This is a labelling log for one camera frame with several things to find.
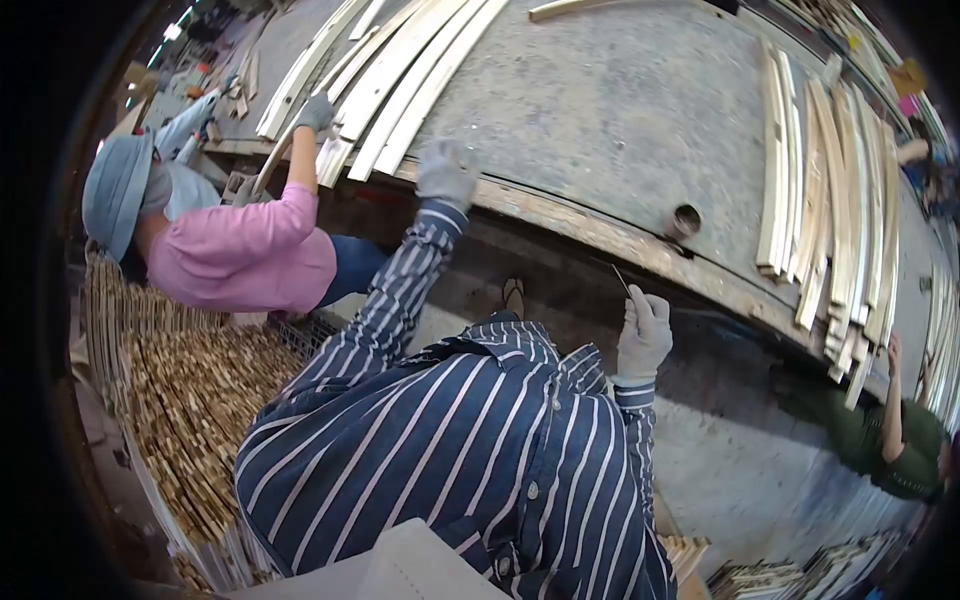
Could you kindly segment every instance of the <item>table surface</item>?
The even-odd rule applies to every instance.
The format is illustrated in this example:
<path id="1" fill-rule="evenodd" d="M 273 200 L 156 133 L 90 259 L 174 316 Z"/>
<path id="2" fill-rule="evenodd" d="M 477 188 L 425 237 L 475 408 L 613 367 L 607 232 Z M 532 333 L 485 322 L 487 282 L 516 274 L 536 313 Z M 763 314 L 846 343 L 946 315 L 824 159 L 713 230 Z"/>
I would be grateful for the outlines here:
<path id="1" fill-rule="evenodd" d="M 388 0 L 374 23 L 405 2 Z M 300 0 L 268 23 L 255 45 L 259 93 L 245 119 L 219 119 L 224 138 L 256 139 L 274 90 L 339 4 Z M 692 0 L 608 5 L 532 23 L 526 11 L 539 4 L 514 0 L 503 9 L 407 154 L 418 156 L 434 137 L 456 137 L 485 173 L 655 234 L 677 205 L 693 204 L 704 225 L 684 245 L 749 282 L 758 298 L 795 308 L 798 287 L 774 284 L 755 264 L 765 158 L 756 30 Z M 346 52 L 340 41 L 295 106 Z M 796 55 L 798 48 L 784 49 Z M 791 64 L 804 129 L 808 73 L 801 65 L 816 62 L 795 56 Z M 900 236 L 897 327 L 909 382 L 919 372 L 929 313 L 917 279 L 946 255 L 906 185 Z M 875 371 L 885 375 L 885 366 Z"/>

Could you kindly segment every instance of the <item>hand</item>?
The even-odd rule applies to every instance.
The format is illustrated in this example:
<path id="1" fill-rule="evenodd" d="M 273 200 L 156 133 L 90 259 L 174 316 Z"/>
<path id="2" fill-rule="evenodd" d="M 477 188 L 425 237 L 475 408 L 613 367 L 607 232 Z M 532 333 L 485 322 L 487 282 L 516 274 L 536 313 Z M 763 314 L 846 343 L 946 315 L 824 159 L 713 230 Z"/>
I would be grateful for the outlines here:
<path id="1" fill-rule="evenodd" d="M 441 138 L 423 151 L 417 174 L 417 196 L 449 204 L 467 214 L 476 187 L 478 170 L 472 165 L 461 165 L 468 158 L 463 144 Z"/>
<path id="2" fill-rule="evenodd" d="M 314 133 L 322 132 L 330 127 L 333 120 L 333 106 L 326 99 L 326 93 L 307 98 L 306 104 L 300 109 L 300 115 L 294 121 L 294 130 L 297 127 L 309 127 Z"/>
<path id="3" fill-rule="evenodd" d="M 670 303 L 644 294 L 631 284 L 623 316 L 623 331 L 617 344 L 616 377 L 620 386 L 645 385 L 657 376 L 657 368 L 673 347 Z"/>
<path id="4" fill-rule="evenodd" d="M 267 190 L 263 190 L 259 194 L 253 194 L 253 185 L 256 183 L 256 177 L 247 178 L 246 181 L 240 184 L 240 187 L 237 188 L 236 194 L 233 195 L 233 206 L 235 208 L 242 208 L 247 204 L 268 202 L 274 197 L 271 196 Z"/>
<path id="5" fill-rule="evenodd" d="M 900 336 L 896 331 L 890 333 L 887 344 L 887 362 L 890 364 L 890 376 L 900 373 Z"/>

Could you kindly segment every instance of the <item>sandal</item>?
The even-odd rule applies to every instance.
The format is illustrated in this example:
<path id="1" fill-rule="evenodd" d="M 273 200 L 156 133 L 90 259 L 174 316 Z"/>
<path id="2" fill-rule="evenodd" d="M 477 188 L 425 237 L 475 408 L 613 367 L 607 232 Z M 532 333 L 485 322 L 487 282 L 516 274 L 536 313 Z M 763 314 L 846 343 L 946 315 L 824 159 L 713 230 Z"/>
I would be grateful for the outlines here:
<path id="1" fill-rule="evenodd" d="M 523 281 L 521 281 L 518 277 L 508 277 L 507 280 L 506 280 L 506 282 L 504 282 L 504 284 L 503 284 L 503 289 L 501 290 L 501 298 L 500 298 L 501 300 L 503 300 L 503 308 L 504 308 L 505 310 L 510 310 L 510 309 L 508 308 L 508 301 L 510 300 L 511 296 L 512 296 L 514 293 L 520 294 L 520 305 L 522 306 L 522 305 L 523 305 L 523 298 L 524 298 L 524 294 L 523 294 Z M 523 312 L 524 312 L 524 311 L 523 311 L 523 309 L 521 308 L 521 309 L 520 309 L 520 313 L 517 314 L 517 316 L 518 316 L 521 320 L 523 320 L 523 314 L 522 314 Z"/>

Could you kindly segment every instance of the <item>fluorescent light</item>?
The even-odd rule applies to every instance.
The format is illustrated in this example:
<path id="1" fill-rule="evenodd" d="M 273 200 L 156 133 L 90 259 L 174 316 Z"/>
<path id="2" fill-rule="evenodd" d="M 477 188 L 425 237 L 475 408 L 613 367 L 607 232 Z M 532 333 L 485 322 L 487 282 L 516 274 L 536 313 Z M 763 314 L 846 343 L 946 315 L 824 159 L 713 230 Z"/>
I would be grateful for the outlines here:
<path id="1" fill-rule="evenodd" d="M 159 46 L 157 46 L 156 52 L 154 52 L 154 55 L 150 58 L 150 62 L 147 63 L 148 69 L 150 68 L 150 65 L 154 63 L 154 60 L 156 60 L 156 57 L 159 56 L 160 50 L 162 49 L 163 49 L 163 44 L 160 44 Z"/>
<path id="2" fill-rule="evenodd" d="M 180 37 L 180 34 L 183 33 L 183 29 L 180 28 L 180 25 L 174 25 L 171 23 L 167 25 L 167 28 L 163 30 L 164 39 L 177 39 Z"/>
<path id="3" fill-rule="evenodd" d="M 193 7 L 187 8 L 187 10 L 184 11 L 184 12 L 183 12 L 183 15 L 180 17 L 180 20 L 177 21 L 177 24 L 178 24 L 178 25 L 181 24 L 181 23 L 183 22 L 183 19 L 185 19 L 186 16 L 187 16 L 188 14 L 192 13 L 192 12 L 193 12 Z"/>

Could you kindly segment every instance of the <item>blue striped shirt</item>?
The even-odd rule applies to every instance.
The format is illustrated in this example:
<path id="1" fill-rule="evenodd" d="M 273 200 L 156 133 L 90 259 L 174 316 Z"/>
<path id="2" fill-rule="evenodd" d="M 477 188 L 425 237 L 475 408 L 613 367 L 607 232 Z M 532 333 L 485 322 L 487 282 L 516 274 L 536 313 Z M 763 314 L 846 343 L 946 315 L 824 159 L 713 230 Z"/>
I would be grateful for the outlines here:
<path id="1" fill-rule="evenodd" d="M 468 328 L 409 358 L 467 225 L 426 200 L 366 304 L 257 416 L 237 455 L 244 519 L 286 576 L 421 517 L 516 598 L 672 598 L 653 530 L 653 384 L 607 394 L 594 345 L 541 324 Z"/>

